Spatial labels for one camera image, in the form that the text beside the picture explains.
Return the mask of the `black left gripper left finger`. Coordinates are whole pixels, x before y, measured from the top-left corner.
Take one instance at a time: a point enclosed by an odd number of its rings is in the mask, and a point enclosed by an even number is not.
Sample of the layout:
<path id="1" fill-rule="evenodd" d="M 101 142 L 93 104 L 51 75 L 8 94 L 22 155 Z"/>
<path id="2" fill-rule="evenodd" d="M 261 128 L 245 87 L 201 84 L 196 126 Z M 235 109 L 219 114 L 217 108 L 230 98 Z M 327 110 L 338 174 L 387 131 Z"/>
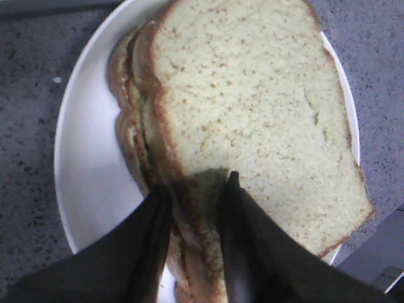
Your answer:
<path id="1" fill-rule="evenodd" d="M 103 238 L 23 277 L 5 302 L 156 302 L 172 223 L 172 198 L 155 186 Z"/>

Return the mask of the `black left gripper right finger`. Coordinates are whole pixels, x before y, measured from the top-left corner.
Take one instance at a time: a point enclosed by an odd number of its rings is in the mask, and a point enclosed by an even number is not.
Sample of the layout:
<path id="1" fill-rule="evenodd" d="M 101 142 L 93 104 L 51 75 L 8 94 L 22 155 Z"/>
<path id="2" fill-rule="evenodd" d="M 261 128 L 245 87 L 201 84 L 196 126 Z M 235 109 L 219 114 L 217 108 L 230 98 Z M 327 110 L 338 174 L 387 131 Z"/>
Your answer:
<path id="1" fill-rule="evenodd" d="M 391 302 L 291 239 L 232 172 L 220 196 L 220 242 L 229 302 Z"/>

